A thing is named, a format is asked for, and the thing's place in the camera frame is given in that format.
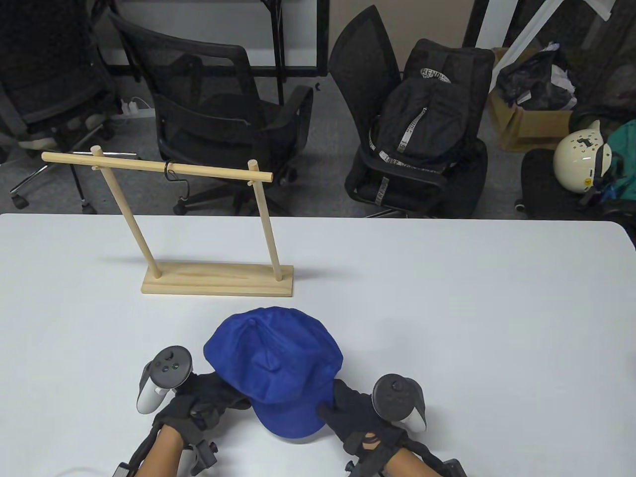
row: cap brim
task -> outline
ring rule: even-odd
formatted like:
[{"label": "cap brim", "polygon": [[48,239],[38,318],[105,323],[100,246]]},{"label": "cap brim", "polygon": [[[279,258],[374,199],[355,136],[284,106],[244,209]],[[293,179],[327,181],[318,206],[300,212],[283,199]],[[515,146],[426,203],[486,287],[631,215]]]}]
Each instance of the cap brim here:
[{"label": "cap brim", "polygon": [[285,439],[302,439],[320,431],[324,426],[324,422],[316,414],[320,403],[333,405],[332,380],[296,401],[263,404],[252,400],[252,407],[270,432]]}]

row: hand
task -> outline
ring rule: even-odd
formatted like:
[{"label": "hand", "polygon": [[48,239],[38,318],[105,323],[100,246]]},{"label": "hand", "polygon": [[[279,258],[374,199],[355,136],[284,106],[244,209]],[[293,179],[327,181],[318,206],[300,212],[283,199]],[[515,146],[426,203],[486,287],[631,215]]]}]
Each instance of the hand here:
[{"label": "hand", "polygon": [[217,373],[191,375],[175,389],[175,396],[155,416],[154,425],[175,429],[184,444],[196,445],[201,431],[215,427],[228,408],[249,409],[250,403]]},{"label": "hand", "polygon": [[358,433],[367,440],[361,440],[354,452],[353,449],[345,449],[352,455],[360,458],[367,455],[373,448],[373,436],[379,439],[386,447],[395,447],[406,431],[392,425],[382,419],[373,409],[371,396],[361,394],[348,387],[342,380],[334,381],[334,401],[335,405],[330,408],[323,403],[318,406],[318,417],[336,433],[338,438],[345,443],[352,434]]},{"label": "hand", "polygon": [[177,396],[191,395],[199,401],[214,403],[219,414],[223,414],[227,408],[246,410],[252,406],[245,394],[227,384],[216,372],[206,375],[190,373],[175,393]]}]

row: forearm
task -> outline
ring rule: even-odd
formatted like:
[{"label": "forearm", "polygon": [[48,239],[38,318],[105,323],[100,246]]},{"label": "forearm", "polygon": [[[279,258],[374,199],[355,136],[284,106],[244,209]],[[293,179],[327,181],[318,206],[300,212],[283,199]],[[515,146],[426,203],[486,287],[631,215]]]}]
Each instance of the forearm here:
[{"label": "forearm", "polygon": [[414,453],[400,449],[384,467],[391,477],[440,477]]},{"label": "forearm", "polygon": [[181,435],[173,428],[163,426],[135,477],[176,477],[182,451]]}]

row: teal bag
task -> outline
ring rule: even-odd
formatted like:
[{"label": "teal bag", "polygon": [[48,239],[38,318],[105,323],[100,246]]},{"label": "teal bag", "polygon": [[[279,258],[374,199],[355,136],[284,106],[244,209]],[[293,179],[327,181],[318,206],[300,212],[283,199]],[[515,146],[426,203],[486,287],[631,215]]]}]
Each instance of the teal bag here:
[{"label": "teal bag", "polygon": [[629,121],[610,135],[612,188],[616,198],[636,200],[636,120]]}]

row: wooden dowel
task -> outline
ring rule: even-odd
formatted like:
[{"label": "wooden dowel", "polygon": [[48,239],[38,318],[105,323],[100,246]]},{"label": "wooden dowel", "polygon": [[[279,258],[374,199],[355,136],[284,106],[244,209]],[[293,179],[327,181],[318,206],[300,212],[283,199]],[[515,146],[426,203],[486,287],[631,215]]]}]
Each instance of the wooden dowel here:
[{"label": "wooden dowel", "polygon": [[[258,170],[258,162],[256,159],[250,159],[247,162],[247,167],[251,171]],[[278,261],[278,253],[276,252],[276,243],[274,242],[274,234],[272,232],[272,223],[270,222],[270,213],[267,210],[267,201],[265,200],[265,191],[263,190],[263,183],[260,181],[254,181],[252,184],[254,188],[254,195],[256,196],[256,205],[258,205],[258,213],[261,216],[261,222],[263,223],[263,232],[265,232],[265,240],[267,241],[267,249],[270,252],[270,259],[272,260],[272,268],[274,269],[274,278],[277,282],[282,280],[282,272],[280,270],[280,263]]]},{"label": "wooden dowel", "polygon": [[[92,148],[90,148],[90,151],[93,153],[93,156],[104,157],[102,148],[100,148],[99,146],[93,146]],[[155,258],[150,252],[150,249],[148,248],[146,239],[141,234],[139,225],[137,224],[135,217],[132,215],[132,211],[130,210],[130,207],[128,206],[128,202],[126,201],[126,197],[124,197],[124,194],[121,191],[121,187],[119,183],[117,182],[115,175],[113,174],[113,170],[109,167],[104,167],[104,166],[98,166],[98,169],[102,171],[102,175],[104,176],[104,179],[106,180],[106,184],[108,184],[108,187],[110,188],[111,193],[113,194],[113,197],[115,197],[115,202],[117,202],[117,205],[119,205],[121,213],[126,219],[126,222],[128,223],[128,227],[130,227],[130,231],[132,232],[132,235],[135,237],[135,240],[137,241],[137,245],[139,245],[141,252],[144,254],[144,257],[146,258],[146,261],[148,262],[148,267],[150,268],[150,271],[152,272],[155,278],[161,278],[161,270],[159,270],[159,266],[157,265],[157,262],[155,262]]]},{"label": "wooden dowel", "polygon": [[[165,162],[144,161],[139,159],[121,159],[116,157],[83,156],[78,154],[42,153],[42,159],[46,162],[59,162],[63,164],[92,165],[96,167],[108,167],[110,169],[133,169],[161,172],[165,170]],[[169,169],[175,174],[186,176],[216,177],[217,179],[236,179],[239,181],[272,182],[271,172],[260,172],[242,169],[224,169],[222,167],[207,167],[203,165],[174,164],[170,163]]]}]

